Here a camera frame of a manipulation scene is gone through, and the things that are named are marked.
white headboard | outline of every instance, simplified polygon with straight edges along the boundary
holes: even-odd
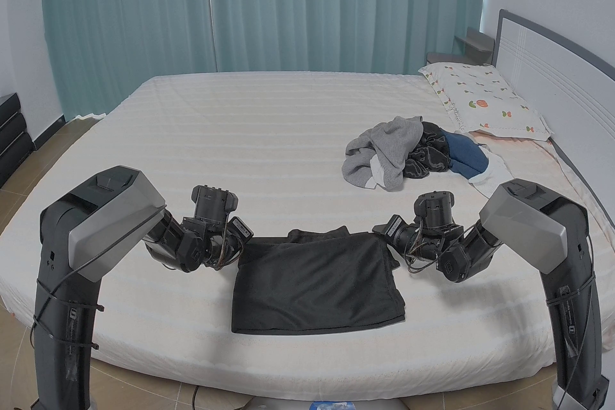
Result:
[[[558,153],[615,220],[615,68],[559,34],[501,10],[493,64],[553,132]]]

bed sheet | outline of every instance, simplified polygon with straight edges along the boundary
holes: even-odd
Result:
[[[256,235],[342,224],[370,230],[394,213],[411,220],[414,199],[455,194],[453,215],[477,220],[484,198],[460,175],[406,179],[403,189],[360,189],[341,174],[346,144],[376,123],[422,115],[455,128],[420,76],[314,72],[190,74],[145,83],[72,145],[35,187],[0,237],[0,294],[28,325],[33,314],[42,208],[97,171],[145,172],[181,220],[196,184],[229,189]],[[532,141],[478,137],[515,177],[538,181],[592,215],[603,343],[613,345],[612,230],[556,156]],[[135,247],[104,277],[93,356],[142,373],[291,399],[374,399],[526,377],[554,360],[537,271],[508,248],[462,284],[433,268],[394,272],[406,320],[384,328],[313,336],[233,334],[236,266],[172,272]]]

white pillow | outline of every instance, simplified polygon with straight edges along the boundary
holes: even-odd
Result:
[[[491,65],[432,63],[419,72],[427,77],[462,132],[541,141],[551,136],[540,114],[517,96]]]

black pants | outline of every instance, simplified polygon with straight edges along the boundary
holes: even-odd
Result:
[[[302,335],[379,328],[404,320],[387,245],[346,227],[253,238],[239,260],[234,333]]]

floor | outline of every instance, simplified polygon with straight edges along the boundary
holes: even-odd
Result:
[[[24,161],[0,190],[0,232],[47,170],[95,123],[93,119],[68,123]],[[408,397],[404,403],[411,410],[550,410],[554,377],[555,366],[550,366],[527,379]],[[194,386],[93,360],[90,390],[99,410],[189,410]],[[35,399],[34,356],[26,327],[0,300],[0,410],[27,410]],[[196,406],[233,410],[249,399],[230,391],[201,388]]]

